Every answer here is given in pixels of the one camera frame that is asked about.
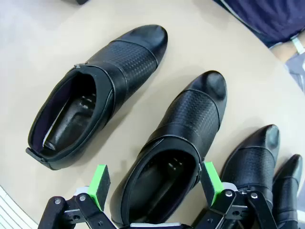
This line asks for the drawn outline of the person's left hand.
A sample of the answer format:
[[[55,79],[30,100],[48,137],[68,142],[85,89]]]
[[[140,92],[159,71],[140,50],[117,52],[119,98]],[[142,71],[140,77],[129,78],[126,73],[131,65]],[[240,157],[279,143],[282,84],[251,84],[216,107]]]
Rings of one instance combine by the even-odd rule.
[[[297,49],[292,41],[281,43],[270,48],[270,51],[281,62],[286,63],[297,53]]]

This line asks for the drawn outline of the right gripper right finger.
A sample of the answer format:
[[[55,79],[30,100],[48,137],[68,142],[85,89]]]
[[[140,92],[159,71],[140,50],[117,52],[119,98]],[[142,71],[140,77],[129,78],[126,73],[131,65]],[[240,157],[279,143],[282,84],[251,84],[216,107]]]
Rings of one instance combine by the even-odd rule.
[[[255,218],[261,229],[276,229],[268,204],[259,191],[241,193],[229,183],[225,189],[212,162],[204,162],[200,182],[208,209],[193,223],[195,229],[220,229],[226,220],[245,221]]]

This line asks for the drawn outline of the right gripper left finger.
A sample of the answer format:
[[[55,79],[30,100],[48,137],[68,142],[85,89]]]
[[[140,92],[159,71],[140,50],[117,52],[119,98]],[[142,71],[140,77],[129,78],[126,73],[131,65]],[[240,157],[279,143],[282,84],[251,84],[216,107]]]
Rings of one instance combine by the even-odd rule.
[[[114,229],[104,213],[111,180],[107,165],[98,165],[89,186],[78,188],[69,200],[60,196],[49,199],[40,219],[40,229],[73,229],[86,223],[90,229]]]

